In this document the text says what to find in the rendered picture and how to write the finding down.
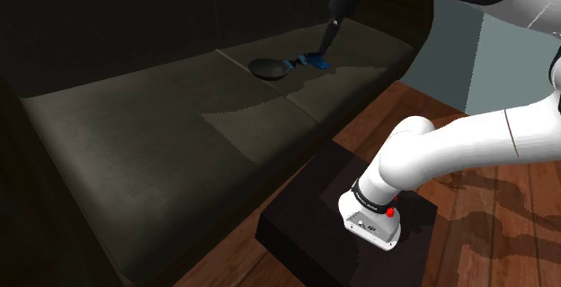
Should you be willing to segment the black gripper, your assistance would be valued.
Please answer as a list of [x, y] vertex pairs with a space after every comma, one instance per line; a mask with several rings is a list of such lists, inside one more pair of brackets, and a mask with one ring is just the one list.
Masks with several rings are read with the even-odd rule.
[[324, 55], [340, 30], [341, 20], [349, 17], [355, 10], [355, 0], [330, 0], [328, 4], [330, 19], [325, 27], [318, 52]]

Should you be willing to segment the dark robot stand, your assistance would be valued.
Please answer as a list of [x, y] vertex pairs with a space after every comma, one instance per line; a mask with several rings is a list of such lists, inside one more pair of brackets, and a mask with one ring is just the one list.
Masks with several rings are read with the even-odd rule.
[[352, 234], [338, 199], [366, 167], [329, 141], [262, 212], [256, 239], [306, 287], [422, 287], [437, 207], [400, 193], [402, 233], [389, 251]]

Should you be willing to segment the dark leather sofa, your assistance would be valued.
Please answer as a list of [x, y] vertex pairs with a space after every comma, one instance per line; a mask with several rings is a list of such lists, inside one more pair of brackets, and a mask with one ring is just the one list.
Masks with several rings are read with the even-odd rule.
[[40, 204], [135, 287], [172, 287], [409, 68], [432, 0], [0, 0], [0, 100]]

